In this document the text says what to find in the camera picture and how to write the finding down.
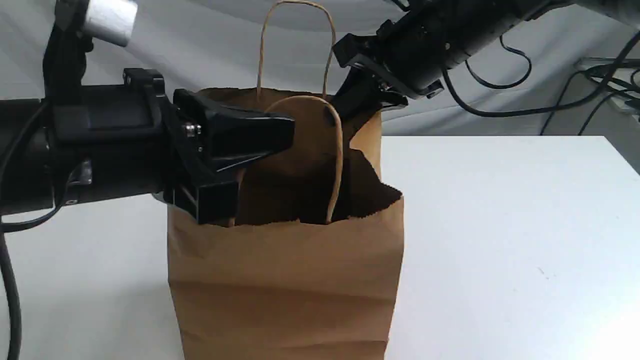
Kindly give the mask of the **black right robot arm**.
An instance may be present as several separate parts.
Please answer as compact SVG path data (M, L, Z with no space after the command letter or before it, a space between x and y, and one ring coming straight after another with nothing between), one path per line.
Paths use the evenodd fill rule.
M433 98L448 88L464 111L485 118L555 114L575 109L606 91L615 72L638 44L635 35L608 66L592 93L580 100L551 107L519 111L480 111L466 104L451 82L450 70L522 22L540 18L569 5L589 9L634 28L639 27L637 0L396 0L403 11L386 20L372 35L348 33L333 45L341 68L349 68L330 103L343 123L364 122L359 116L381 110L402 109L409 100Z

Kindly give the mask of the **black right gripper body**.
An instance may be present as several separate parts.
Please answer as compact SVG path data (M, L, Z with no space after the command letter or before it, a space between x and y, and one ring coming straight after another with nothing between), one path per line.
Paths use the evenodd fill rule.
M439 10L409 10L400 20L387 20L374 35L344 35L333 46L342 68L364 71L382 85L417 100L444 90L439 39L445 16Z

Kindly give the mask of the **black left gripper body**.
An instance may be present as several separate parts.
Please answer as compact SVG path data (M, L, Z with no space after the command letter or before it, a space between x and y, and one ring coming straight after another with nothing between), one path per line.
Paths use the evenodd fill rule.
M158 71L126 68L123 83L82 85L83 73L50 75L50 192L91 203L153 194L199 224L233 218L237 170L206 174Z

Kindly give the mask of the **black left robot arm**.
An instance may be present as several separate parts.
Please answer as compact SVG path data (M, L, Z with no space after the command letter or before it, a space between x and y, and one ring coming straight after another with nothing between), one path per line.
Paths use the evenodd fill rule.
M1 101L1 214L48 210L3 225L45 223L62 207L151 194L199 224L233 218L240 171L288 150L295 122L187 89L166 94L154 69L84 85L94 40L126 47L133 0L57 0L42 61L45 96Z

